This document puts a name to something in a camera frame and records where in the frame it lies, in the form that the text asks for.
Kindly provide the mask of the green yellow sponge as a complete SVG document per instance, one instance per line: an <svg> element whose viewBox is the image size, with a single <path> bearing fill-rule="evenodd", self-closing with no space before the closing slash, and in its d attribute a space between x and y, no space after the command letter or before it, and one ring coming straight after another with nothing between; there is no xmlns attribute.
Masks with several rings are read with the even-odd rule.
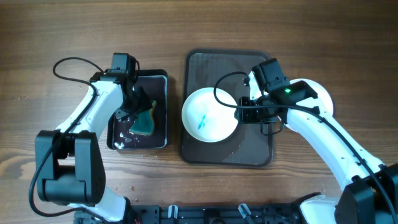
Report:
<svg viewBox="0 0 398 224"><path fill-rule="evenodd" d="M154 109L157 105L157 102L155 100L152 100L151 103L151 109L143 111L137 115L137 118L134 120L133 125L129 129L129 132L131 134L150 136L154 133Z"/></svg>

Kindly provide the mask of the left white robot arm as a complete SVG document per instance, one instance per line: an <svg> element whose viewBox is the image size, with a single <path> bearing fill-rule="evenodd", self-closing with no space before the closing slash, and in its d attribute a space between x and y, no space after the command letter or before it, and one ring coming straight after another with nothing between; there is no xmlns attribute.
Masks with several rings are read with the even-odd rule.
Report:
<svg viewBox="0 0 398 224"><path fill-rule="evenodd" d="M68 213L88 214L101 223L139 223L128 199L106 187L98 139L112 115L122 118L143 111L143 90L134 91L136 71L95 73L88 92L71 116L53 131L35 139L36 170L29 187L29 205L42 217ZM40 211L34 195L44 202L64 205L57 213Z"/></svg>

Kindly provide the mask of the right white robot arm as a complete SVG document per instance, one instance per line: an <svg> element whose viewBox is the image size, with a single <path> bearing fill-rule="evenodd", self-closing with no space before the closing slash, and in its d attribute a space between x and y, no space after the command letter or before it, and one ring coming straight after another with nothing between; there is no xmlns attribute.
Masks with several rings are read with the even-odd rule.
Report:
<svg viewBox="0 0 398 224"><path fill-rule="evenodd" d="M249 87L238 118L278 116L314 148L343 192L300 202L304 223L397 223L397 165L386 166L334 119L331 96L319 83L301 78L263 88L251 82Z"/></svg>

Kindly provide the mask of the white plate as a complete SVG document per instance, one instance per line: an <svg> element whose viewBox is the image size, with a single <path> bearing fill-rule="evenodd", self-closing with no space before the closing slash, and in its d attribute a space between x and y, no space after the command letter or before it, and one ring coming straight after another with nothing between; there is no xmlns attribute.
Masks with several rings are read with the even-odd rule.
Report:
<svg viewBox="0 0 398 224"><path fill-rule="evenodd" d="M296 133L314 130L313 122L333 115L334 106L330 94L321 84L306 78L294 79L271 94L282 105L280 118Z"/></svg>
<svg viewBox="0 0 398 224"><path fill-rule="evenodd" d="M182 106L183 127L201 142L225 140L238 126L235 106L234 98L224 90L213 87L196 90Z"/></svg>

